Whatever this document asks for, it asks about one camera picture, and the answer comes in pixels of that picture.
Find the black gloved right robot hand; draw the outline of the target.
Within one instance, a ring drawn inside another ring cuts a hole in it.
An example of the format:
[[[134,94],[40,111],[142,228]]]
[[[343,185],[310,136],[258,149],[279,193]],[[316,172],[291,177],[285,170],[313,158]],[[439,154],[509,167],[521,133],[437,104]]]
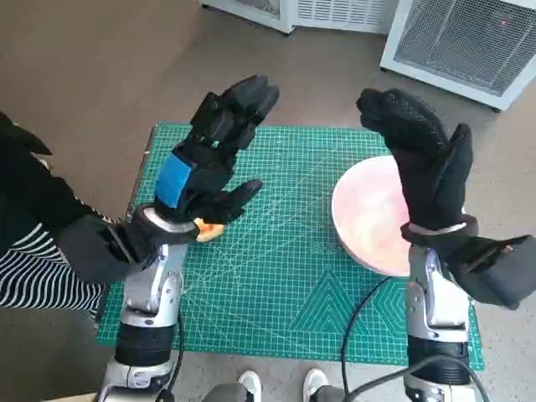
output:
[[[356,106],[362,126],[383,137],[397,163],[410,222],[429,230],[460,224],[473,162],[471,128],[460,123],[447,135],[431,108],[397,89],[366,88]]]

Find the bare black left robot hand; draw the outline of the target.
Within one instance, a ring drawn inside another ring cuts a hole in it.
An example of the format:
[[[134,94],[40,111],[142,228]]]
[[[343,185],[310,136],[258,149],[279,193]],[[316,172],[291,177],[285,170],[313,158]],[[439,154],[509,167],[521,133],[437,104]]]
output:
[[[155,210],[174,223],[202,219],[227,224],[244,213],[262,188],[252,179],[229,191],[237,153],[245,150],[280,96],[265,75],[241,80],[221,94],[209,92],[188,135],[167,157],[155,185]]]

